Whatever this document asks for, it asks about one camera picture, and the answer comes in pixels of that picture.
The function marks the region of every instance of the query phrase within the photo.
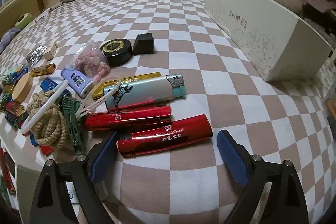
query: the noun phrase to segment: circular logo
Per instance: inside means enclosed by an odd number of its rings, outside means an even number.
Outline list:
[[[68,195],[70,199],[74,197],[73,193],[70,190],[68,190]]]
[[[122,41],[119,41],[119,40],[110,41],[104,45],[103,51],[104,52],[117,52],[118,50],[123,48],[123,46],[124,46],[124,42]]]

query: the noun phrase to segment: checkered bedsheet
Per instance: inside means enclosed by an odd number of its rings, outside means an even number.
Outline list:
[[[232,182],[216,145],[225,128],[251,154],[266,161],[293,161],[305,193],[309,219],[315,223],[336,194],[335,145],[321,98],[333,81],[323,66],[316,80],[265,83],[242,51],[205,13],[204,0],[77,0],[50,12],[19,37],[1,56],[0,73],[21,62],[38,44],[55,39],[58,50],[51,76],[89,40],[100,45],[115,38],[132,43],[152,32],[156,53],[134,56],[113,74],[120,77],[161,72],[181,73],[185,100],[170,103],[174,119],[206,114],[212,141],[155,155],[118,157],[106,176],[105,206],[116,223],[222,223],[243,189]],[[34,78],[33,92],[41,78]],[[97,111],[105,111],[99,106]],[[27,157],[43,165],[45,157],[29,138],[9,135]],[[93,138],[89,147],[99,138]],[[67,160],[61,150],[57,160]],[[269,192],[265,187],[252,223],[260,218]],[[78,218],[85,223],[81,209]]]

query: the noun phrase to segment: clear plastic bag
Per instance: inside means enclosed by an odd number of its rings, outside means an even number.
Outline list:
[[[111,70],[106,56],[92,40],[76,52],[73,62],[66,68],[79,70],[95,83],[100,82]]]

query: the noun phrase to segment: beige rope bundle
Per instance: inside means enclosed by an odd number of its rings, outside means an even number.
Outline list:
[[[33,101],[28,105],[29,117],[33,117],[53,94],[52,90],[34,93],[31,96]],[[61,148],[68,139],[68,129],[58,105],[52,104],[31,128],[31,132],[39,145],[50,145],[54,150]]]

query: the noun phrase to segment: qr code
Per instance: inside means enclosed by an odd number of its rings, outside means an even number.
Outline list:
[[[83,83],[85,82],[84,78],[79,77],[77,79],[77,81],[75,82],[75,85],[78,86],[79,88],[83,85]]]

